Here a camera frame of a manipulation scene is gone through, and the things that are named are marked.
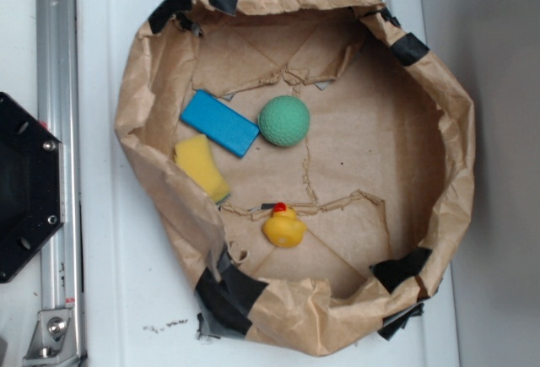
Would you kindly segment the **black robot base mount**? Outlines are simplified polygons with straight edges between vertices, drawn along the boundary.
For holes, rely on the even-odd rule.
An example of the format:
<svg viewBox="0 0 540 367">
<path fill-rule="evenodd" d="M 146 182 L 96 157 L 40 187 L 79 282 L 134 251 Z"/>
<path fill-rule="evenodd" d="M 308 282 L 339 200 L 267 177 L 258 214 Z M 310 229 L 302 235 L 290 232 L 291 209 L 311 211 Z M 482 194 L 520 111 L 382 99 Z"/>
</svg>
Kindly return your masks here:
<svg viewBox="0 0 540 367">
<path fill-rule="evenodd" d="M 1 282 L 9 283 L 63 224 L 62 143 L 1 93 Z"/>
</svg>

